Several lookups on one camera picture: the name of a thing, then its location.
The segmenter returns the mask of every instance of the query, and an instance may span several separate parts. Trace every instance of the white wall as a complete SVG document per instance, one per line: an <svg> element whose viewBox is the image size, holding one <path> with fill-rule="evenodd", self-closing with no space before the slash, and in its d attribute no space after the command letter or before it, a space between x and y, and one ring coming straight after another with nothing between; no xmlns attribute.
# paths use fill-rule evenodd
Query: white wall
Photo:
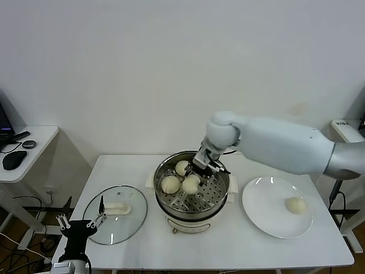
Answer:
<svg viewBox="0 0 365 274"><path fill-rule="evenodd" d="M364 9L363 0L2 0L0 87L26 124L63 130L57 149L67 143L77 156L56 154L62 164L47 180L65 187L67 166L100 154L197 148L216 110L318 128L358 117L349 109L364 83ZM73 183L82 188L88 172Z"/></svg>

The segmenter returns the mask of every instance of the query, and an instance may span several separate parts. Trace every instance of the glass lid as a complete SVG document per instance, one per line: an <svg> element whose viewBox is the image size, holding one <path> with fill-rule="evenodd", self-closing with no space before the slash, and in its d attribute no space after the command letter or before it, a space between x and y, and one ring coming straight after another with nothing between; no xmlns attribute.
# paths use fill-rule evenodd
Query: glass lid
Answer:
<svg viewBox="0 0 365 274"><path fill-rule="evenodd" d="M107 188L91 200L85 209L84 220L97 217L101 197L106 219L90 239L98 244L112 245L132 237L147 215L147 201L142 192L131 186Z"/></svg>

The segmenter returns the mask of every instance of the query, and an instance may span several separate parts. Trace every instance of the white desk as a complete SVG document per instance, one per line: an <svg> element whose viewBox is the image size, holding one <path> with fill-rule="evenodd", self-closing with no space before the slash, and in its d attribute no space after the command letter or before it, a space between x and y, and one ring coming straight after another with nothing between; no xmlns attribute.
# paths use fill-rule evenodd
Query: white desk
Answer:
<svg viewBox="0 0 365 274"><path fill-rule="evenodd" d="M88 241L86 254L95 269L282 269L350 265L354 258L309 176L295 176L252 162L242 155L221 161L237 177L240 190L226 204L218 223L207 232L172 233L152 190L148 174L166 156L102 155L98 158L76 205L72 219L82 219L90 200L116 185L138 188L147 199L148 213L140 230L125 242L105 246ZM242 209L244 185L259 176L279 176L309 197L314 209L311 229L297 239L274 238L259 230ZM53 262L63 254L62 237Z"/></svg>
<svg viewBox="0 0 365 274"><path fill-rule="evenodd" d="M25 126L25 127L14 127L16 133L20 133L23 131L29 131L30 136L25 137L20 140L20 142L24 140L35 140L37 145L35 148L27 151L27 156L23 159L20 166L14 170L4 170L2 166L2 159L7 154L0 154L0 206L3 207L10 214L3 222L0 227L0 231L5 227L7 222L10 220L12 215L15 215L24 223L26 223L30 229L26 232L21 244L27 246L31 236L33 235L33 231L35 233L44 233L44 226L40 223L35 217L30 215L25 209L23 209L16 200L13 200L13 195L9 193L9 190L6 188L5 184L14 184L17 183L25 177L27 172L36 162L36 160L40 157L42 152L46 149L49 143L53 140L53 138L58 133L58 128L55 126ZM13 145L7 146L3 148L4 151L9 151ZM16 151L25 150L22 146L19 146ZM26 184L31 190L36 192L39 198L45 204L49 203L50 197L44 191L40 190L38 186L34 186L31 184ZM59 234L59 227L49 226L47 227L47 233L50 234Z"/></svg>

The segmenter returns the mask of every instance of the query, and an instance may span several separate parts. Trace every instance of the table leg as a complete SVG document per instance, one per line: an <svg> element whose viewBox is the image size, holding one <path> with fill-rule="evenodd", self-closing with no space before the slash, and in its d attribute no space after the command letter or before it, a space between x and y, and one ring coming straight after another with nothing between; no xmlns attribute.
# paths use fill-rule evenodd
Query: table leg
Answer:
<svg viewBox="0 0 365 274"><path fill-rule="evenodd" d="M3 232L4 229L6 228L7 224L9 224L11 218L13 217L13 214L9 213L5 220L2 222L2 224L0 225L0 232Z"/></svg>
<svg viewBox="0 0 365 274"><path fill-rule="evenodd" d="M305 269L296 269L295 274L314 274L318 271L322 270L324 267L320 268L305 268Z"/></svg>
<svg viewBox="0 0 365 274"><path fill-rule="evenodd" d="M37 221L35 217L29 214L21 205L19 205L14 199L10 197L11 195L7 194L2 188L0 188L0 206L7 212L12 213L14 216L18 217L30 228L34 230L42 230L43 224Z"/></svg>
<svg viewBox="0 0 365 274"><path fill-rule="evenodd" d="M365 210L361 209L358 213L356 213L354 216L346 220L345 223L342 224L340 231L342 233L346 233L349 230L353 230L355 227L357 227L359 224L365 221Z"/></svg>
<svg viewBox="0 0 365 274"><path fill-rule="evenodd" d="M341 220L341 218L342 218L342 215L335 215L335 217L336 217L336 219L337 219L337 221L338 222L340 222L340 220ZM364 252L364 250L363 250L363 248L361 247L361 245L360 245L360 242L357 240L357 238L356 238L356 236L355 236L355 234L354 234L354 232L352 231L352 229L350 229L351 227L353 227L352 225L346 225L347 224L347 220L346 220L346 218L344 218L343 219L343 223L342 223L342 227L347 227L347 229L344 231L344 232L342 232L342 229L340 230L341 231L341 234L342 234L342 236L343 237L346 237L347 238L347 241L348 241L348 243L350 244L350 246L351 246L351 249L355 252L355 253L357 253L357 254L359 254L359 253L363 253Z"/></svg>

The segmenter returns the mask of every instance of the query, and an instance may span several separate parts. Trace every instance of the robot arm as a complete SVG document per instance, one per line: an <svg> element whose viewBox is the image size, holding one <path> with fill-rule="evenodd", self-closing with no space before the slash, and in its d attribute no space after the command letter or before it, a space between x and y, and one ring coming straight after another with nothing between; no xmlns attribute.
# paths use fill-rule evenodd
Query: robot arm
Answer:
<svg viewBox="0 0 365 274"><path fill-rule="evenodd" d="M255 162L296 175L324 173L335 179L365 174L365 142L334 143L312 127L270 118L244 118L217 112L193 159L200 169L234 147Z"/></svg>

